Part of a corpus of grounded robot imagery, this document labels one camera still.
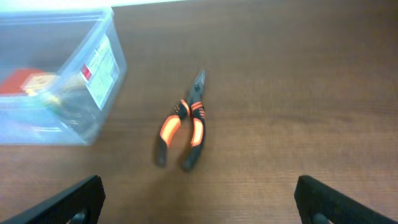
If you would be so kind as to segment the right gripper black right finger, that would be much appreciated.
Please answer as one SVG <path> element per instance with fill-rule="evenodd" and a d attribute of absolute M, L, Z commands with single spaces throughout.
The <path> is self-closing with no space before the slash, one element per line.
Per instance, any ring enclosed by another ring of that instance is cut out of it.
<path fill-rule="evenodd" d="M 304 224 L 397 224 L 309 175 L 298 178 L 294 199 Z"/>

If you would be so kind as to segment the orange scraper with wooden handle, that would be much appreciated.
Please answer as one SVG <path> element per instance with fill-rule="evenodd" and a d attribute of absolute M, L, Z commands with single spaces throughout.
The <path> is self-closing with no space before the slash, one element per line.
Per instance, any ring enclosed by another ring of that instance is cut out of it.
<path fill-rule="evenodd" d="M 18 69 L 1 83 L 1 94 L 33 96 L 57 80 L 58 75 L 53 72 L 33 68 Z"/>

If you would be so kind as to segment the orange black needle-nose pliers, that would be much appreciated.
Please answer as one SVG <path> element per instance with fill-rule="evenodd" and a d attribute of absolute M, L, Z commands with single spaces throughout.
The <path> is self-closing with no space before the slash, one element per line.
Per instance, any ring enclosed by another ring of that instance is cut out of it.
<path fill-rule="evenodd" d="M 206 111 L 203 105 L 206 71 L 200 70 L 188 88 L 185 98 L 178 100 L 159 129 L 155 162 L 164 167 L 167 164 L 167 153 L 175 133 L 183 123 L 189 132 L 189 139 L 183 156 L 181 167 L 191 171 L 198 162 L 206 139 Z"/>

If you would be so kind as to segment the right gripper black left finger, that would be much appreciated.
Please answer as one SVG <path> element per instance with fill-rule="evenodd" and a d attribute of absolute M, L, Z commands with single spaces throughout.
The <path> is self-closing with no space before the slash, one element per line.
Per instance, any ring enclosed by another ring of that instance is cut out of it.
<path fill-rule="evenodd" d="M 97 224 L 105 198 L 101 177 L 92 175 L 3 222 Z"/>

